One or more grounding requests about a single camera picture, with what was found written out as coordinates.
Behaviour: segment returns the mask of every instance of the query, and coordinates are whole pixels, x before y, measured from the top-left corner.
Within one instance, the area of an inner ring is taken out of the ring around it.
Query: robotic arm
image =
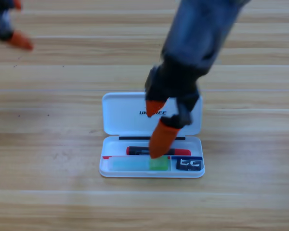
[[[9,10],[22,9],[20,0],[0,0],[0,41],[12,46],[29,50],[33,49],[33,44],[22,32],[16,31],[11,25]]]
[[[161,55],[145,83],[147,116],[175,98],[178,114],[162,116],[149,143],[151,158],[164,155],[178,132],[193,123],[191,111],[199,99],[197,80],[215,62],[241,9],[250,0],[182,0]]]

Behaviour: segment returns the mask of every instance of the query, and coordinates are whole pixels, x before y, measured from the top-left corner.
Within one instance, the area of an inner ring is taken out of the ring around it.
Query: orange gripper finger
[[[149,143],[149,152],[152,159],[166,154],[175,141],[180,129],[164,125],[160,120],[155,128]]]
[[[163,101],[154,101],[154,100],[146,100],[146,114],[148,117],[152,117],[155,113],[157,113],[166,102]]]
[[[31,41],[21,32],[14,31],[12,38],[8,41],[12,46],[19,47],[24,50],[33,50]]]
[[[23,8],[20,0],[13,0],[16,9],[21,10]]]

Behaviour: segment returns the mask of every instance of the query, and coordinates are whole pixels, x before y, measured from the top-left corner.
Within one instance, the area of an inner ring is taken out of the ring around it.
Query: wood grain
[[[99,174],[102,96],[143,91],[178,1],[24,0],[0,44],[0,231],[289,231],[289,0],[254,0],[199,80],[206,174]]]

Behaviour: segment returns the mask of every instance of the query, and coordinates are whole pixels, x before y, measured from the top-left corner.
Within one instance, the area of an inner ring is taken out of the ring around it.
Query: pencil case lid
[[[202,123],[202,97],[191,112],[193,123],[185,126],[178,137],[200,133]],[[151,136],[162,116],[178,113],[176,101],[169,98],[164,107],[149,118],[146,114],[144,92],[112,92],[102,99],[104,131],[108,135]]]

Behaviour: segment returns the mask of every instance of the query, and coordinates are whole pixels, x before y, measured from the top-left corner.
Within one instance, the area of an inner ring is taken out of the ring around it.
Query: black sticker
[[[177,161],[177,170],[200,171],[201,170],[201,161],[179,158]]]

